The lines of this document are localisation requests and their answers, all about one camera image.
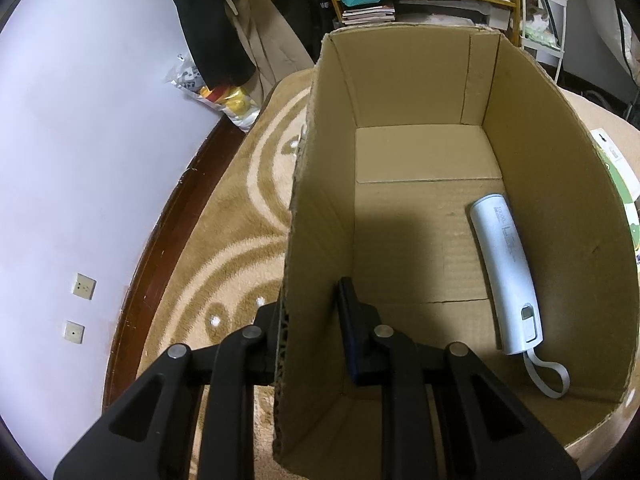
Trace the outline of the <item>white flashlight with strap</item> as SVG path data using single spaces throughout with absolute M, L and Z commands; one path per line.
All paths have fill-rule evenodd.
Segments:
M 486 195 L 472 203 L 470 218 L 494 300 L 501 350 L 507 356 L 521 356 L 535 386 L 558 400 L 570 388 L 570 374 L 564 365 L 536 355 L 544 330 L 534 281 L 508 203 L 501 194 Z

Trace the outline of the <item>cardboard box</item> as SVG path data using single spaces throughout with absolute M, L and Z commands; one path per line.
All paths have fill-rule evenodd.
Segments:
M 639 404 L 616 175 L 500 32 L 323 39 L 281 292 L 273 454 L 309 479 L 576 479 Z

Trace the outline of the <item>beige patterned rug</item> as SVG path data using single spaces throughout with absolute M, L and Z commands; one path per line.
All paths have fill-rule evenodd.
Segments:
M 468 344 L 565 446 L 580 468 L 620 440 L 639 406 L 639 282 L 632 240 L 605 169 L 588 148 L 601 127 L 631 160 L 638 131 L 560 90 L 528 58 L 499 63 L 474 122 L 365 125 L 350 101 L 364 80 L 303 70 L 282 80 L 204 207 L 168 281 L 140 364 L 166 347 L 216 344 L 277 298 L 285 270 L 327 294 L 347 274 L 384 320 L 417 341 Z M 307 220 L 320 255 L 288 257 L 296 144 L 319 99 L 341 99 L 344 221 Z M 540 304 L 541 353 L 570 391 L 539 392 L 505 356 L 468 209 L 506 196 Z

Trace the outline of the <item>plastic bag with toys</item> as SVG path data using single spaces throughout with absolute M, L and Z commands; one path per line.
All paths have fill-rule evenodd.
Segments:
M 190 54 L 178 56 L 177 64 L 169 70 L 165 81 L 189 98 L 226 115 L 245 133 L 250 131 L 259 115 L 259 106 L 241 87 L 221 84 L 209 88 Z

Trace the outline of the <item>beige trench coat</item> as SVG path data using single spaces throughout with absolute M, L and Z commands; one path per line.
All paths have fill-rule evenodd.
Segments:
M 271 0 L 226 0 L 227 16 L 238 34 L 241 52 L 254 72 L 241 84 L 262 106 L 279 81 L 314 67 L 307 50 Z

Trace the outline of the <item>left stack of books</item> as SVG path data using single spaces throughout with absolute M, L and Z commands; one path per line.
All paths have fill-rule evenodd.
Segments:
M 395 8 L 393 6 L 362 6 L 361 8 L 349 8 L 342 13 L 341 23 L 344 26 L 356 26 L 378 23 L 390 23 L 395 21 Z

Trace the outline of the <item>white metal cart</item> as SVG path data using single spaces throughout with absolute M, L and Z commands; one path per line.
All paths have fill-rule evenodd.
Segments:
M 565 56 L 567 0 L 521 0 L 521 4 L 522 49 L 558 81 Z

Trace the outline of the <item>black hanging coat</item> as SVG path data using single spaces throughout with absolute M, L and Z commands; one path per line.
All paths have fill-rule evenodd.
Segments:
M 186 45 L 209 88 L 242 86 L 255 65 L 228 18 L 226 0 L 172 0 Z

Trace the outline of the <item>lower wall socket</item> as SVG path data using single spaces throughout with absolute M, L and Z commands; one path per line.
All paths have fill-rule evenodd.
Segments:
M 63 330 L 63 338 L 73 344 L 82 344 L 85 335 L 85 326 L 73 321 L 66 321 Z

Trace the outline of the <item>wall socket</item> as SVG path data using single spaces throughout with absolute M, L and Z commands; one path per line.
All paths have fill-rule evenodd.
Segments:
M 85 326 L 73 321 L 66 321 L 63 330 L 63 338 L 73 344 L 82 344 L 85 335 Z
M 96 280 L 89 278 L 87 275 L 77 273 L 72 288 L 72 294 L 85 299 L 91 300 L 96 289 Z

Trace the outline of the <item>upper wall socket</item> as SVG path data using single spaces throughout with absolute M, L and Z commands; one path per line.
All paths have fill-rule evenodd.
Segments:
M 96 280 L 89 278 L 87 275 L 77 273 L 72 288 L 72 294 L 85 299 L 91 300 L 96 289 Z

